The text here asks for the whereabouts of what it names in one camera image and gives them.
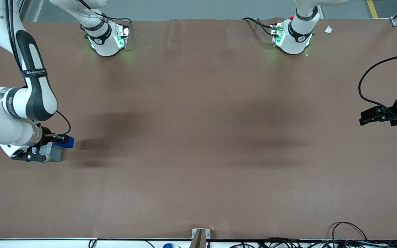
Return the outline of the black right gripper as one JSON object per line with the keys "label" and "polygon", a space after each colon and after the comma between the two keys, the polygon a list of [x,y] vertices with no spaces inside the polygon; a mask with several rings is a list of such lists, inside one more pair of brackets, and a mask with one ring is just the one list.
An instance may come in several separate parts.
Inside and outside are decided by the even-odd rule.
{"label": "black right gripper", "polygon": [[49,142],[65,142],[66,134],[52,134],[49,128],[41,126],[42,137],[41,146],[48,144]]}

